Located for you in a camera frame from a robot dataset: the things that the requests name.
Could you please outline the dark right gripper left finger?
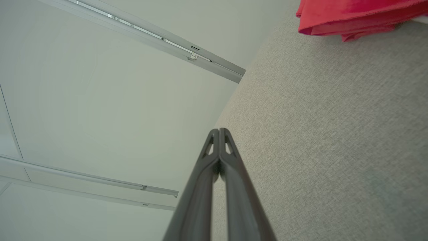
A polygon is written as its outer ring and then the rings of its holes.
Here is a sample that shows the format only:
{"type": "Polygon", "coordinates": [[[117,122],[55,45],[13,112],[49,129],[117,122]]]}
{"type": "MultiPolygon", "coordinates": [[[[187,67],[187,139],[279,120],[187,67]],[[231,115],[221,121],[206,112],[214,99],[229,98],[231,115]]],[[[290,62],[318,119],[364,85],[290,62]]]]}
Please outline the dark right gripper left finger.
{"type": "Polygon", "coordinates": [[[218,178],[218,161],[219,129],[212,129],[173,213],[164,241],[211,239],[212,189],[218,178]]]}

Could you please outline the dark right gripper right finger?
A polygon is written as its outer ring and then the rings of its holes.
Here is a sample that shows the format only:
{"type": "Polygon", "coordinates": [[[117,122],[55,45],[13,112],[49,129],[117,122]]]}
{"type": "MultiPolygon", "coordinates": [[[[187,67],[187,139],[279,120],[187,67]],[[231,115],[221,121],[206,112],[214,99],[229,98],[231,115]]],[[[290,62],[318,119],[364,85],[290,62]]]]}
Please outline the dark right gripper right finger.
{"type": "Polygon", "coordinates": [[[251,178],[227,128],[219,130],[220,175],[226,183],[229,241],[275,241],[251,178]]]}

